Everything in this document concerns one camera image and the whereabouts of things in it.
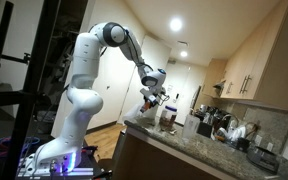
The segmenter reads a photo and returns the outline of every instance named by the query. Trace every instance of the tile backsplash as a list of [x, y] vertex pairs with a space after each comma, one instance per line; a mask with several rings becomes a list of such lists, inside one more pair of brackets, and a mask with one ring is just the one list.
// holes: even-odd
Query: tile backsplash
[[258, 124], [260, 129], [251, 136], [252, 140], [256, 135], [260, 135], [262, 136], [261, 147], [266, 149], [268, 143], [271, 142], [273, 144], [272, 152], [282, 153], [288, 137], [288, 111], [222, 100], [216, 101], [216, 107], [234, 114], [240, 120], [240, 124], [248, 122]]

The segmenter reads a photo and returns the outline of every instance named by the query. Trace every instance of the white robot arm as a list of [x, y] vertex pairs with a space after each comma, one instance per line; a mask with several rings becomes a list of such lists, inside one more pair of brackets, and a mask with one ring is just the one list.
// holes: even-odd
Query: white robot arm
[[156, 95], [163, 92], [165, 71], [153, 71], [145, 64], [140, 46], [127, 28], [111, 22], [93, 26], [89, 32], [78, 35], [75, 44], [73, 76], [67, 90], [73, 109], [65, 118], [59, 137], [40, 146], [26, 159], [25, 176], [69, 173], [80, 164], [87, 125], [103, 106], [102, 98], [92, 90], [92, 86], [98, 76], [99, 60], [105, 47], [119, 47], [125, 57], [136, 64], [142, 84], [149, 89], [141, 90], [146, 101], [141, 111], [158, 103]]

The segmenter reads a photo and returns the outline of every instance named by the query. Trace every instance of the upper cabinet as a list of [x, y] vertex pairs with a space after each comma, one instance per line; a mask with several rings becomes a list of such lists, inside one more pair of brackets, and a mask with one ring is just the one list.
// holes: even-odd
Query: upper cabinet
[[221, 98], [288, 110], [288, 0], [281, 0], [236, 50]]
[[212, 59], [208, 65], [204, 84], [201, 92], [205, 95], [211, 97], [219, 97], [220, 91], [214, 88], [214, 85], [220, 83], [223, 79], [224, 69], [226, 66], [227, 60], [223, 59]]

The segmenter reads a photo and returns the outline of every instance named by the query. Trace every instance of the kitchen counter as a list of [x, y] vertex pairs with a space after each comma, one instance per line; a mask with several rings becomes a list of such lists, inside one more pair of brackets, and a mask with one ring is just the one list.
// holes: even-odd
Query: kitchen counter
[[[226, 174], [224, 179], [266, 179], [265, 177], [272, 176], [272, 174], [260, 170], [254, 165], [250, 164], [246, 158], [246, 154], [229, 147], [218, 141], [213, 141], [209, 138], [196, 134], [189, 142], [185, 143], [182, 140], [182, 127], [174, 124], [173, 128], [177, 130], [175, 135], [169, 132], [161, 131], [157, 121], [148, 120], [145, 118], [135, 118], [125, 121], [128, 129], [137, 131], [152, 138], [186, 156], [191, 157], [199, 164], [203, 164], [204, 171], [210, 169], [210, 174]], [[278, 174], [277, 179], [288, 179]]]

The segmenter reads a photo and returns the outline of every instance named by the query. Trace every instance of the recessed light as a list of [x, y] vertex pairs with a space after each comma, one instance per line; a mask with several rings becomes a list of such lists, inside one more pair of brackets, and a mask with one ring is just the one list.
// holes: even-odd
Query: recessed light
[[182, 28], [182, 21], [178, 18], [175, 18], [171, 21], [170, 27], [173, 31], [179, 31]]
[[187, 52], [186, 52], [186, 51], [182, 51], [182, 52], [181, 52], [181, 56], [182, 56], [182, 57], [186, 57], [186, 56], [187, 56]]

